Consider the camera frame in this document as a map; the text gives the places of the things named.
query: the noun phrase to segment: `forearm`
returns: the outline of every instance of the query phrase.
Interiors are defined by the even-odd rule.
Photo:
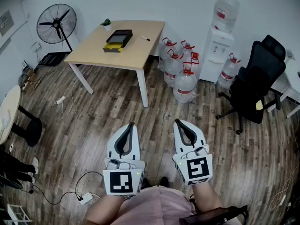
[[[224,204],[208,182],[192,185],[198,209],[201,212],[224,207]]]
[[[125,198],[105,195],[90,207],[82,225],[108,225],[113,222]]]

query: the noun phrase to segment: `wire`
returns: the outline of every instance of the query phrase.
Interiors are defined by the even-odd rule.
[[[269,205],[270,211],[273,211],[274,209],[276,209],[277,207],[280,206],[280,202],[281,202],[281,200],[283,200],[283,198],[282,198],[281,200],[277,200],[277,202],[275,203],[275,206],[274,206],[273,208],[271,208],[272,202],[274,201],[274,199],[275,199],[279,194],[281,194],[281,193],[283,193],[283,192],[285,192],[285,194],[286,194],[286,191],[288,190],[288,188],[289,188],[289,186],[290,186],[290,183],[291,183],[291,181],[292,181],[292,176],[293,176],[294,172],[296,171],[296,169],[297,169],[298,167],[299,167],[299,164],[298,164],[298,166],[294,169],[294,171],[292,172],[290,178],[289,178],[288,180],[285,181],[285,184],[284,184],[283,187],[285,187],[285,185],[286,185],[286,183],[287,183],[287,188],[286,188],[286,189],[283,189],[281,192],[277,193],[277,194],[273,197],[273,199],[272,199],[272,201],[270,202],[270,205]]]
[[[33,187],[36,187],[38,190],[40,190],[40,191],[41,191],[41,193],[43,194],[43,196],[45,197],[45,199],[47,200],[47,202],[48,202],[48,203],[50,203],[51,205],[57,205],[57,204],[59,204],[59,203],[61,202],[61,200],[62,200],[63,196],[64,196],[64,195],[66,195],[67,193],[73,193],[73,194],[76,194],[76,193],[74,193],[74,192],[66,192],[66,193],[64,193],[64,194],[61,196],[61,198],[60,198],[60,201],[59,201],[59,202],[57,202],[57,203],[52,203],[52,202],[49,202],[49,200],[46,198],[46,196],[45,196],[44,192],[43,192],[43,191],[42,191],[40,188],[38,188],[36,185],[33,185]]]
[[[84,74],[86,73],[86,71],[89,70],[90,67],[91,67],[91,65],[84,71],[84,73],[83,73],[82,75],[84,75]],[[71,108],[70,108],[69,112],[64,113],[64,103],[63,103],[63,101],[61,102],[61,103],[62,103],[61,112],[62,112],[62,114],[64,114],[64,115],[69,114],[69,113],[71,112],[72,108],[73,108],[73,104],[74,104],[73,88],[75,87],[75,84],[76,84],[78,81],[79,81],[79,79],[74,83],[74,85],[73,85],[73,87],[72,87],[72,90],[71,90],[72,105],[71,105]],[[54,106],[55,104],[57,104],[57,101],[58,101],[58,100],[59,100],[59,99],[57,99],[57,100],[55,101],[54,99],[51,99],[51,101],[54,101],[54,103],[53,103],[52,105],[49,104],[49,106],[50,106],[50,107]]]
[[[99,197],[97,194],[93,194],[93,193],[92,193],[91,195],[94,195],[94,196],[96,196],[97,198],[100,198],[100,199],[101,199],[101,197]]]
[[[100,174],[100,173],[98,173],[98,172],[91,171],[91,172],[86,172],[84,175],[81,176],[81,178],[83,178],[83,177],[84,177],[86,174],[88,174],[88,173],[97,173],[97,174],[99,174],[101,177],[103,177],[102,174]],[[77,183],[76,183],[75,191],[74,191],[74,192],[68,191],[68,192],[64,193],[64,194],[61,196],[60,201],[57,202],[57,203],[52,203],[52,202],[50,202],[50,201],[46,198],[44,192],[43,192],[39,187],[37,187],[36,185],[33,185],[32,187],[36,187],[38,190],[40,190],[41,193],[43,194],[44,198],[45,198],[45,199],[47,200],[47,202],[50,203],[51,205],[57,205],[57,204],[59,204],[59,203],[61,202],[63,196],[66,195],[67,193],[75,194],[76,197],[77,197],[77,199],[78,199],[79,201],[81,201],[81,200],[83,199],[83,198],[82,198],[82,195],[79,195],[80,193],[79,193],[79,192],[76,192],[76,190],[78,191],[77,186],[78,186],[78,183],[79,183],[79,181],[81,180],[81,178],[80,178],[80,179],[77,181]],[[30,193],[30,194],[32,194],[32,193],[34,192],[33,189],[30,190],[29,192],[24,191],[24,190],[21,190],[21,191],[26,192],[26,193]]]
[[[295,130],[294,138],[295,138],[295,143],[296,143],[296,146],[297,146],[297,150],[298,150],[299,155],[300,155],[300,149],[299,149],[299,147],[298,147],[297,139],[296,139],[296,132],[297,132],[297,130],[298,130],[298,128],[299,128],[299,117],[298,117],[298,113],[297,113],[297,119],[298,119],[298,126],[297,126],[297,128],[296,128],[296,130]],[[289,188],[289,186],[290,186],[292,176],[293,176],[294,172],[296,171],[296,169],[297,169],[298,167],[299,167],[299,164],[298,164],[298,166],[294,169],[294,171],[292,172],[290,178],[289,178],[288,180],[285,181],[285,184],[287,183],[287,188],[286,188],[286,189],[283,189],[281,192],[277,193],[277,194],[273,197],[273,199],[272,199],[272,201],[271,201],[271,203],[270,203],[270,205],[269,205],[270,211],[273,211],[274,209],[276,209],[277,207],[280,206],[280,202],[283,200],[283,198],[284,198],[284,196],[285,196],[285,194],[286,194],[286,191],[288,190],[288,188]],[[285,192],[283,198],[282,198],[281,200],[277,200],[277,202],[275,203],[275,206],[274,206],[273,208],[271,208],[271,204],[272,204],[273,200],[274,200],[279,194],[281,194],[281,193],[283,193],[283,192]]]
[[[84,175],[82,175],[81,176],[81,178],[83,178],[86,174],[88,174],[88,173],[97,173],[97,174],[99,174],[101,177],[103,177],[103,175],[102,174],[100,174],[100,173],[98,173],[98,172],[94,172],[94,171],[91,171],[91,172],[86,172]],[[75,192],[76,192],[76,190],[77,190],[77,193],[79,193],[79,191],[78,191],[78,183],[79,183],[79,181],[81,180],[81,178],[77,181],[77,183],[76,183],[76,187],[75,187]]]
[[[59,69],[60,68],[60,63],[58,64],[58,67],[56,68],[56,69],[54,69],[52,72],[50,72],[50,73],[47,73],[46,75],[44,75],[43,77],[41,77],[41,78],[39,78],[39,79],[37,79],[37,80],[35,80],[35,81],[31,81],[31,80],[29,80],[30,81],[30,88],[31,88],[31,91],[34,91],[39,85],[40,85],[40,83],[42,82],[42,80],[46,77],[46,76],[48,76],[48,75],[50,75],[51,73],[53,73],[53,72],[55,72],[57,69]]]

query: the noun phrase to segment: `white sneaker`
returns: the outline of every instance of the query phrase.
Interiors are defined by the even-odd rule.
[[[38,174],[38,159],[36,157],[33,158],[32,165],[34,166],[35,174]]]
[[[32,184],[34,184],[36,182],[36,180],[34,179],[32,172],[28,172],[27,174],[31,177]]]

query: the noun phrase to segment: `wooden table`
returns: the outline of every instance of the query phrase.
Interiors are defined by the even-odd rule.
[[[144,75],[145,62],[160,36],[165,22],[160,21],[112,21],[112,30],[106,31],[103,26],[97,27],[90,36],[73,50],[65,62],[69,63],[78,79],[89,93],[93,89],[84,79],[76,64],[123,68],[136,71],[144,107],[148,107],[147,89]],[[131,29],[133,36],[122,52],[104,52],[106,40],[115,30]]]
[[[42,122],[40,119],[33,116],[31,113],[26,111],[23,107],[19,105],[21,97],[21,89],[19,86],[14,86],[5,96],[0,106],[0,117],[5,117],[8,113],[10,114],[10,122],[2,133],[0,138],[0,144],[3,144],[10,133],[13,133],[23,137],[26,139],[26,142],[29,146],[35,146],[42,134]],[[20,110],[27,117],[31,119],[29,122],[27,129],[23,129],[22,127],[16,125],[14,123],[17,115],[17,111]]]
[[[300,77],[298,76],[298,72],[300,72],[300,66],[295,60],[289,60],[286,64],[285,68],[285,76],[288,80],[288,85],[284,88],[283,94],[280,97],[280,101],[282,102],[286,97],[290,96],[294,91],[300,94]],[[276,105],[272,105],[268,108],[268,112],[272,111]],[[294,110],[292,110],[286,117],[289,118],[295,112],[300,109],[300,105],[297,106]]]

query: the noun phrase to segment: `electrical outlet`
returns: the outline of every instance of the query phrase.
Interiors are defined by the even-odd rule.
[[[93,196],[90,193],[86,193],[85,195],[82,196],[82,200],[79,201],[81,205],[86,204],[88,201],[93,199]]]

